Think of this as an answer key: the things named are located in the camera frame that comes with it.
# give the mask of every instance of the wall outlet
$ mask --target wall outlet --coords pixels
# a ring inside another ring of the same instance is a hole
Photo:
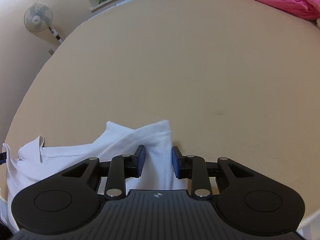
[[[49,49],[49,53],[52,56],[54,54],[54,50],[53,49]]]

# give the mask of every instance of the white t-shirt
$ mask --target white t-shirt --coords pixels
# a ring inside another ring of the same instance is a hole
[[[15,195],[42,179],[72,166],[89,157],[98,157],[101,162],[111,161],[121,154],[134,154],[137,147],[146,147],[146,160],[140,178],[126,180],[126,189],[170,190],[187,189],[187,180],[178,180],[172,167],[171,130],[168,121],[161,121],[133,130],[112,122],[91,144],[67,147],[43,147],[39,136],[18,151],[18,159],[7,151],[8,202],[0,200],[1,220],[12,232],[19,230],[11,212]]]

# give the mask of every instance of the white wall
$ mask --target white wall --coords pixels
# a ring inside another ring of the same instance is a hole
[[[49,59],[48,50],[59,45],[49,31],[34,34],[25,28],[24,13],[35,2],[52,9],[52,26],[62,37],[93,15],[88,0],[0,0],[0,143],[25,93]]]

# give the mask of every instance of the circular pad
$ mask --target circular pad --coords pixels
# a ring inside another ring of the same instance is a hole
[[[47,212],[55,212],[65,209],[72,202],[68,192],[62,190],[48,190],[40,193],[35,198],[35,205],[38,209]]]
[[[271,191],[257,190],[245,196],[245,203],[253,210],[272,212],[281,207],[282,199]]]

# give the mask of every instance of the metal screw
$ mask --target metal screw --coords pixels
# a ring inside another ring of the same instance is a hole
[[[205,188],[200,188],[195,191],[195,195],[198,197],[207,197],[210,195],[210,191]]]
[[[111,188],[107,190],[107,195],[110,197],[118,197],[122,194],[122,191],[118,188]]]

